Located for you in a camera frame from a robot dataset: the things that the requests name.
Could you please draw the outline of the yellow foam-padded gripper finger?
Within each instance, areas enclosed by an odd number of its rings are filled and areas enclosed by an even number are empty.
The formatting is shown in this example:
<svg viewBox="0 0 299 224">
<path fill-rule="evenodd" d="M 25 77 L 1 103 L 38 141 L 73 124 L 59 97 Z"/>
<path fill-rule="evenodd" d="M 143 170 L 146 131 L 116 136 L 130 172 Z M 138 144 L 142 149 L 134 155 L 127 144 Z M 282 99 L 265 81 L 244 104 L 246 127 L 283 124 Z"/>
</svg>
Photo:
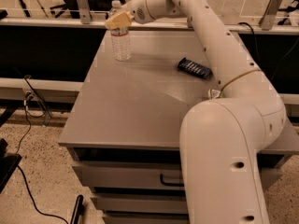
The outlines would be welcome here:
<svg viewBox="0 0 299 224">
<path fill-rule="evenodd" d="M 125 10 L 117 11 L 106 20 L 106 28 L 109 30 L 129 27 L 132 24 L 134 16 Z"/>
</svg>

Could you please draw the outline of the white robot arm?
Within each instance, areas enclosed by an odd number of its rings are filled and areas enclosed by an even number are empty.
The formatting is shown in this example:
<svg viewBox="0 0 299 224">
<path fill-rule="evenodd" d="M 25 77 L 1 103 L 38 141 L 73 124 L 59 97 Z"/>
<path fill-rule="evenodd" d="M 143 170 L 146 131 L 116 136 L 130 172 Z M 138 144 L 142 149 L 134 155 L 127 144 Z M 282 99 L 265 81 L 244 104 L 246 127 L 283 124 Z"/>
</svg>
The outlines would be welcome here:
<svg viewBox="0 0 299 224">
<path fill-rule="evenodd" d="M 176 16 L 188 18 L 221 91 L 192 107 L 180 128 L 190 224 L 270 224 L 257 154 L 280 136 L 285 106 L 207 0 L 130 0 L 106 26 Z"/>
</svg>

